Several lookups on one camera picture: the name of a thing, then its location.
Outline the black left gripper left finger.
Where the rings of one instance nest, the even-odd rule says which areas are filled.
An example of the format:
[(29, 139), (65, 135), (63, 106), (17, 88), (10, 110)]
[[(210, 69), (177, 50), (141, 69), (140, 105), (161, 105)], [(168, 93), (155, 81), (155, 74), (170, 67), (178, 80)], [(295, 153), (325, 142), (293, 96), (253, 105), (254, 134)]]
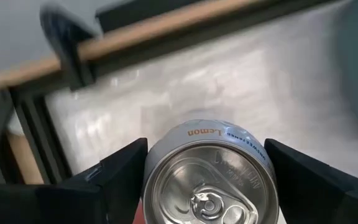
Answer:
[(139, 138), (54, 185), (0, 184), (0, 223), (132, 223), (147, 149)]

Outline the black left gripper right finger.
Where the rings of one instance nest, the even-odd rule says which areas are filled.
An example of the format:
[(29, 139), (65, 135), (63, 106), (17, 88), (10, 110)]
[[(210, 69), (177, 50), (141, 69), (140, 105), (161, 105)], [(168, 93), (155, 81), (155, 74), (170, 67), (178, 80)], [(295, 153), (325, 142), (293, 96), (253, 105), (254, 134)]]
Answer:
[(264, 148), (287, 223), (358, 224), (358, 178), (274, 139)]

